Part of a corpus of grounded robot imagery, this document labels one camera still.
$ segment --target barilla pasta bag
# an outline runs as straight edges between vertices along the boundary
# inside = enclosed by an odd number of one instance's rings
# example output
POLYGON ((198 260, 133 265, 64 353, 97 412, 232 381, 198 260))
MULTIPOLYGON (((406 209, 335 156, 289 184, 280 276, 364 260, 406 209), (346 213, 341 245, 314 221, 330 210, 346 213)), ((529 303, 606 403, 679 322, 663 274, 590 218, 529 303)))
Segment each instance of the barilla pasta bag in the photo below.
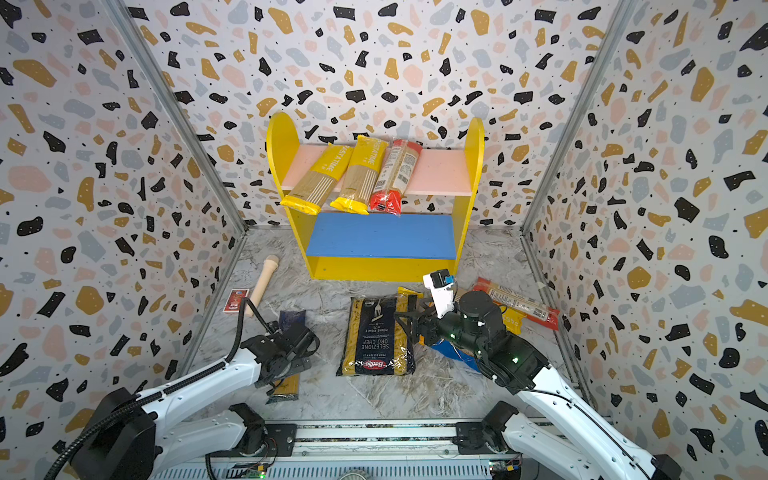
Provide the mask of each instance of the barilla pasta bag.
POLYGON ((392 142, 379 181, 371 195, 371 210, 400 215, 402 196, 413 175, 422 146, 403 139, 392 142))
POLYGON ((341 193, 331 202, 331 207, 350 214, 368 214, 368 200, 379 177, 386 147, 387 142, 384 140, 357 136, 357 145, 349 159, 341 193))
POLYGON ((320 158, 299 183, 287 194, 280 205, 293 208, 307 215, 317 215, 326 202, 336 183, 344 175, 352 147, 346 145, 328 145, 320 158))

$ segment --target speckled wallpaper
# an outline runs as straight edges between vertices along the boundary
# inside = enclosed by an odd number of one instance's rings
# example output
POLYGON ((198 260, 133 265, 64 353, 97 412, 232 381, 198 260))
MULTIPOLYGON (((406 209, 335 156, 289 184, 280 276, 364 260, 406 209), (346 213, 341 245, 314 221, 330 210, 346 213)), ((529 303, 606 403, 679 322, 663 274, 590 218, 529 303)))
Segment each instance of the speckled wallpaper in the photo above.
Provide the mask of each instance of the speckled wallpaper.
POLYGON ((531 240, 600 410, 768 478, 768 4, 638 2, 531 240))
POLYGON ((100 4, 0 15, 0 478, 31 479, 171 378, 235 230, 100 4))
MULTIPOLYGON (((128 2, 247 223, 285 223, 264 145, 285 111, 311 144, 463 148, 482 118, 470 224, 502 227, 524 218, 616 3, 128 2)), ((449 200, 408 196, 404 211, 446 213, 449 200)))

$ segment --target gray marble surface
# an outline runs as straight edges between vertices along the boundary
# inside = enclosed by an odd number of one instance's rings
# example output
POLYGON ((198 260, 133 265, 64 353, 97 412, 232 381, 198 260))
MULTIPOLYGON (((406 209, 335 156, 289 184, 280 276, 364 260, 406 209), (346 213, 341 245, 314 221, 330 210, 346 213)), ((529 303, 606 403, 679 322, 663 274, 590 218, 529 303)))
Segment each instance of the gray marble surface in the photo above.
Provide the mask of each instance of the gray marble surface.
MULTIPOLYGON (((266 419, 407 419, 478 418, 498 400, 517 406, 528 416, 538 413, 519 402, 507 390, 471 370, 447 359, 435 350, 414 346, 416 371, 410 376, 337 377, 349 321, 351 296, 392 295, 398 283, 339 282, 311 280, 291 230, 251 230, 248 242, 227 285, 253 288, 263 260, 270 254, 280 258, 259 311, 265 320, 278 317, 281 310, 306 310, 306 322, 320 338, 312 357, 313 366, 301 374, 299 399, 266 405, 268 388, 244 388, 225 396, 194 418, 212 415, 238 402, 245 402, 266 419)), ((470 230, 459 266, 458 284, 471 287, 478 276, 538 298, 537 287, 516 232, 470 230)), ((425 291, 421 284, 402 284, 425 291)), ((227 354, 234 338, 237 315, 222 313, 227 295, 204 334, 193 369, 227 354)), ((254 317, 246 317, 243 338, 258 335, 263 328, 254 317)), ((551 364, 566 375, 564 361, 554 333, 526 319, 521 336, 542 351, 551 364)))

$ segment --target dark pasta bag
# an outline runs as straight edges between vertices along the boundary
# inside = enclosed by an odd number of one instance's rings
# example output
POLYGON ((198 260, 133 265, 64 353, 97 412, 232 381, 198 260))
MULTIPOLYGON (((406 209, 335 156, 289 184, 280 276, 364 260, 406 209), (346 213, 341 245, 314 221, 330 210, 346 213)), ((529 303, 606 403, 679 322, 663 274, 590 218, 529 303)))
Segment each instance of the dark pasta bag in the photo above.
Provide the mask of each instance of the dark pasta bag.
POLYGON ((415 310, 416 295, 352 298, 337 376, 405 375, 416 370, 413 345, 395 312, 415 310))

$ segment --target penne pasta bag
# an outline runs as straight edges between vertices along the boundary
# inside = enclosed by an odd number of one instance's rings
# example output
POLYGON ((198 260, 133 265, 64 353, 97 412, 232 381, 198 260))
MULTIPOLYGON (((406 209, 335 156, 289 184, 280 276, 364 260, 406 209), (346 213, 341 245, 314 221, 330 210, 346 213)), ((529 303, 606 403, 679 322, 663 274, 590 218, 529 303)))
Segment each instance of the penne pasta bag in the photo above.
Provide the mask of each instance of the penne pasta bag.
POLYGON ((283 198, 280 205, 307 215, 319 214, 328 195, 344 175, 352 150, 352 147, 346 145, 329 144, 310 171, 301 177, 299 183, 283 198))
POLYGON ((379 177, 386 147, 387 142, 384 140, 357 136, 357 145, 349 159, 341 193, 331 202, 331 207, 350 214, 368 215, 368 200, 379 177))

